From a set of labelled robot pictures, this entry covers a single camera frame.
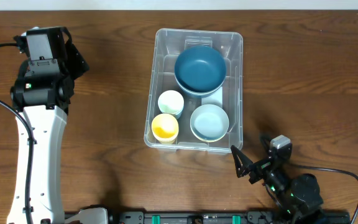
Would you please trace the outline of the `dark blue bowl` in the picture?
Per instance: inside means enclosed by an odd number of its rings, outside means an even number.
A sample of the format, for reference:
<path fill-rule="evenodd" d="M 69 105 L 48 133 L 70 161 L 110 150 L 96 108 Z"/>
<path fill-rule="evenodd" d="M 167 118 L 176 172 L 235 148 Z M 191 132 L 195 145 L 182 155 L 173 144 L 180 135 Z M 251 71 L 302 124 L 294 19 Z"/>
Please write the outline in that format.
<path fill-rule="evenodd" d="M 186 49 L 177 57 L 174 74 L 175 79 L 188 90 L 207 92 L 225 80 L 226 64 L 217 50 L 197 45 Z"/>
<path fill-rule="evenodd" d="M 221 88 L 224 84 L 224 80 L 222 81 L 222 83 L 216 87 L 215 89 L 211 90 L 211 91 L 207 91 L 207 92 L 195 92 L 195 91 L 191 91 L 191 90 L 188 90 L 187 88 L 185 88 L 179 81 L 178 79 L 176 78 L 175 79 L 178 86 L 180 87 L 181 90 L 183 90 L 187 95 L 190 95 L 190 96 L 194 96 L 196 98 L 205 98 L 205 97 L 208 97 L 208 96 L 211 96 L 213 95 L 214 93 L 216 93 L 218 91 L 219 88 Z"/>

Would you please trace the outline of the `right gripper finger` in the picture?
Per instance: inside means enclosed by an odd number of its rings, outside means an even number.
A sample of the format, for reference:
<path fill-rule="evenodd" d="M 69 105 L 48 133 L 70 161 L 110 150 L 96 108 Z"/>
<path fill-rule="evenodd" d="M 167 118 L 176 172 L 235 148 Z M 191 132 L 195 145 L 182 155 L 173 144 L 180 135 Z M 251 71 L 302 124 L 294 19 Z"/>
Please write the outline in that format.
<path fill-rule="evenodd" d="M 271 138 L 268 134 L 260 134 L 259 140 L 264 149 L 270 149 Z"/>
<path fill-rule="evenodd" d="M 231 146 L 231 152 L 234 159 L 236 175 L 241 178 L 250 172 L 250 166 L 253 162 L 237 147 Z"/>

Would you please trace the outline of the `grey small bowl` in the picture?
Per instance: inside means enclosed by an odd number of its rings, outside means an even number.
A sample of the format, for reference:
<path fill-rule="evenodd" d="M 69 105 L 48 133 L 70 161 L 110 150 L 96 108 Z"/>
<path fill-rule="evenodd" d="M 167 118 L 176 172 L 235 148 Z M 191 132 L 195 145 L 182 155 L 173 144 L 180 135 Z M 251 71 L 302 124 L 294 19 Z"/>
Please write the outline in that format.
<path fill-rule="evenodd" d="M 190 129 L 194 136 L 219 138 L 229 129 L 229 117 L 216 105 L 201 105 L 191 114 Z"/>

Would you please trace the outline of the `yellow small bowl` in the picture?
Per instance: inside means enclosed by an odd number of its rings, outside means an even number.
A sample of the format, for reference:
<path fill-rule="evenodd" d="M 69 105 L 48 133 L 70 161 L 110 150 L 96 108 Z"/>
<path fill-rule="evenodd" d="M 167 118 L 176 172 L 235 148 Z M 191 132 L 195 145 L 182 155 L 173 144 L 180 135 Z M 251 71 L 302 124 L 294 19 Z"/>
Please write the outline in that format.
<path fill-rule="evenodd" d="M 197 136 L 197 135 L 195 135 L 195 137 L 197 139 L 199 139 L 200 141 L 203 141 L 203 142 L 216 142 L 216 141 L 219 141 L 220 139 L 222 139 L 224 137 L 224 135 L 219 137 L 219 138 L 202 138 L 202 137 Z"/>

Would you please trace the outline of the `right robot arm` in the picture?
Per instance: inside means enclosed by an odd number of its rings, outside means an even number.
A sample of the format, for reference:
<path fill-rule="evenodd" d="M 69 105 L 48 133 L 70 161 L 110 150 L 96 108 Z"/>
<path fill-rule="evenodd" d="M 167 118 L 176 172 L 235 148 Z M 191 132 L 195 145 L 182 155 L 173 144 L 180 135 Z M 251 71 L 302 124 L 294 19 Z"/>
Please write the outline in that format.
<path fill-rule="evenodd" d="M 260 142 L 267 157 L 257 162 L 251 161 L 240 149 L 231 146 L 238 178 L 248 175 L 251 184 L 263 181 L 268 194 L 280 208 L 280 221 L 329 223 L 321 209 L 323 199 L 316 177 L 302 174 L 291 179 L 283 169 L 292 153 L 291 140 L 284 135 L 273 139 L 261 136 Z"/>

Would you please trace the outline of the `cream cup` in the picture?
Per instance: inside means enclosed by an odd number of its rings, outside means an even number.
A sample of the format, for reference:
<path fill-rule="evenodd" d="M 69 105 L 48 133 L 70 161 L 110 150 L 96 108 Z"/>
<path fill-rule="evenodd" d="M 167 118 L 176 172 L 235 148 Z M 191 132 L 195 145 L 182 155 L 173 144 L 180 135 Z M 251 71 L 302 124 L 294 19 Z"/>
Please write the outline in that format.
<path fill-rule="evenodd" d="M 158 98 L 158 108 L 162 113 L 166 113 L 168 108 L 184 108 L 183 96 L 175 90 L 167 90 Z"/>

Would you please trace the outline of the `yellow cup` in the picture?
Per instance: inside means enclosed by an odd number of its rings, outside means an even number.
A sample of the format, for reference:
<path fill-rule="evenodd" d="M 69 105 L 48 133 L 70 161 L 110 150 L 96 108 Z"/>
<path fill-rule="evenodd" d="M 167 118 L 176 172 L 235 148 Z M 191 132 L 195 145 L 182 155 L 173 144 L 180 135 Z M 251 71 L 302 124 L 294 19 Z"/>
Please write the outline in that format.
<path fill-rule="evenodd" d="M 158 141 L 160 144 L 174 144 L 176 142 L 176 139 L 171 141 Z"/>
<path fill-rule="evenodd" d="M 152 120 L 152 133 L 179 133 L 177 119 L 170 114 L 159 114 Z"/>

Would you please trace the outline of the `pink cup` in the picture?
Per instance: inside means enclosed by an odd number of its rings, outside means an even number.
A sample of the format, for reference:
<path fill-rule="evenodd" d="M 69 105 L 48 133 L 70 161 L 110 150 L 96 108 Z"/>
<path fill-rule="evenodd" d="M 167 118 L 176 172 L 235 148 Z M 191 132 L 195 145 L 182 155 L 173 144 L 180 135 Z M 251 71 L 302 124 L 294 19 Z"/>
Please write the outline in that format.
<path fill-rule="evenodd" d="M 177 139 L 178 133 L 153 133 L 154 137 L 158 141 L 171 141 Z"/>

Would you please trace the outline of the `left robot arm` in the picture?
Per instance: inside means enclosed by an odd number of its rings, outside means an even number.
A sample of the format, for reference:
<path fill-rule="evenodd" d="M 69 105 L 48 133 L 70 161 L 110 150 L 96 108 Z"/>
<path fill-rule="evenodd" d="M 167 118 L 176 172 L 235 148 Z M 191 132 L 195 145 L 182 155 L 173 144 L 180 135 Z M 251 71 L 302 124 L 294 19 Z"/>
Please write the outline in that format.
<path fill-rule="evenodd" d="M 108 210 L 65 213 L 61 145 L 75 79 L 89 70 L 66 27 L 35 27 L 14 40 L 26 54 L 10 95 L 18 114 L 19 151 L 8 223 L 108 223 Z"/>

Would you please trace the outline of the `light blue cup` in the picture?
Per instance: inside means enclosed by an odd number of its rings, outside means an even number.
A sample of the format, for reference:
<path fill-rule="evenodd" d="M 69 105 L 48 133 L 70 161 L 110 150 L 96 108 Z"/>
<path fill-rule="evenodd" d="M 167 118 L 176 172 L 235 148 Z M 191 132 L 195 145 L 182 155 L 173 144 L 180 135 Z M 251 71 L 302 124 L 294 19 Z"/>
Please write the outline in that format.
<path fill-rule="evenodd" d="M 176 119 L 179 119 L 183 111 L 183 107 L 181 108 L 168 108 L 166 113 L 174 116 Z"/>

